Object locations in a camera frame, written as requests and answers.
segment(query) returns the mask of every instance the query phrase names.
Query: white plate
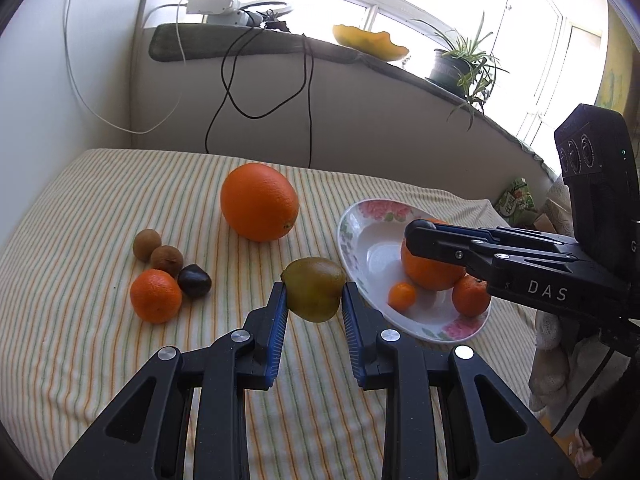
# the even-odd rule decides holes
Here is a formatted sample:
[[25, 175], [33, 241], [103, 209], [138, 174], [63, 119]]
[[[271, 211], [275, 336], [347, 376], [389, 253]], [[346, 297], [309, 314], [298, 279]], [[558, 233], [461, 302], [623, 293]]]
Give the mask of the white plate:
[[461, 316], [451, 303], [451, 289], [431, 292], [420, 286], [415, 304], [402, 314], [386, 304], [393, 284], [411, 282], [402, 269], [400, 245], [404, 228], [418, 218], [433, 216], [394, 200], [363, 200], [349, 206], [338, 223], [340, 259], [362, 297], [392, 325], [424, 341], [461, 343], [482, 330], [491, 304], [481, 316]]

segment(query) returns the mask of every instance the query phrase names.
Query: green snack package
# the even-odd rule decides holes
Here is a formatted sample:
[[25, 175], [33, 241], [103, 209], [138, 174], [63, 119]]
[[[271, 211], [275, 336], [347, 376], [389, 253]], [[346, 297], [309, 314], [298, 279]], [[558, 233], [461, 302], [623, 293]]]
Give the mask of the green snack package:
[[533, 224], [538, 216], [523, 178], [517, 178], [504, 190], [494, 209], [511, 227]]

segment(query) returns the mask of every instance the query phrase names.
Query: silver bolt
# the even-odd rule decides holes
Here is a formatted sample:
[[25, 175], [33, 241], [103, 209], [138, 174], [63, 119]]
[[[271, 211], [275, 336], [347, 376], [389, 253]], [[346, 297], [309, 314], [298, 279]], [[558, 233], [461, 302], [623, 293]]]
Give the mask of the silver bolt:
[[163, 346], [158, 350], [158, 358], [162, 361], [170, 361], [175, 357], [176, 354], [177, 352], [172, 346]]
[[231, 333], [231, 341], [235, 341], [236, 343], [241, 343], [246, 341], [251, 337], [246, 330], [235, 330]]
[[387, 328], [380, 333], [380, 337], [385, 341], [398, 341], [398, 339], [400, 339], [400, 333], [398, 330]]
[[456, 346], [454, 352], [460, 359], [471, 359], [474, 356], [473, 349], [465, 345]]

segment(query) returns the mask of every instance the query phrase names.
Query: white glove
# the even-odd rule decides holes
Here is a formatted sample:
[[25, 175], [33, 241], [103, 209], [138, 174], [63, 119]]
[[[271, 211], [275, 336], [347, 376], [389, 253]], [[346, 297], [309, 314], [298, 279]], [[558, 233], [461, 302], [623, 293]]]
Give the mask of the white glove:
[[[536, 354], [529, 378], [529, 407], [534, 412], [546, 408], [545, 413], [552, 428], [558, 424], [608, 350], [597, 336], [592, 336], [576, 343], [572, 355], [567, 357], [560, 346], [561, 338], [562, 329], [558, 317], [538, 311]], [[558, 431], [558, 436], [564, 438], [577, 429], [591, 399], [612, 387], [622, 377], [629, 361], [629, 357], [614, 352], [598, 378], [576, 404]]]

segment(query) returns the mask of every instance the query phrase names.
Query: spider plant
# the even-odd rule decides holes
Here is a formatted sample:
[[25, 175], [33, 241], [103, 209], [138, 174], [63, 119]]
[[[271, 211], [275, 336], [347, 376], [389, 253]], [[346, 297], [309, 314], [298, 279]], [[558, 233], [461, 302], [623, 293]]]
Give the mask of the spider plant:
[[465, 38], [457, 30], [457, 37], [455, 41], [452, 41], [444, 32], [438, 30], [436, 27], [427, 23], [424, 20], [415, 20], [422, 22], [425, 25], [431, 27], [434, 34], [439, 37], [449, 47], [449, 50], [442, 54], [442, 57], [450, 57], [453, 59], [461, 59], [466, 61], [469, 66], [468, 73], [462, 73], [459, 69], [460, 79], [458, 80], [458, 86], [460, 86], [464, 92], [465, 103], [456, 106], [450, 112], [451, 114], [459, 108], [467, 108], [469, 111], [469, 127], [467, 131], [471, 129], [474, 123], [474, 115], [476, 111], [480, 111], [484, 115], [484, 104], [491, 96], [491, 92], [494, 90], [495, 80], [498, 70], [507, 72], [505, 69], [499, 67], [500, 61], [491, 52], [487, 53], [482, 50], [480, 44], [486, 40], [492, 32], [485, 34], [482, 38], [482, 26], [484, 25], [484, 12], [482, 13], [482, 19], [476, 36], [474, 38]]

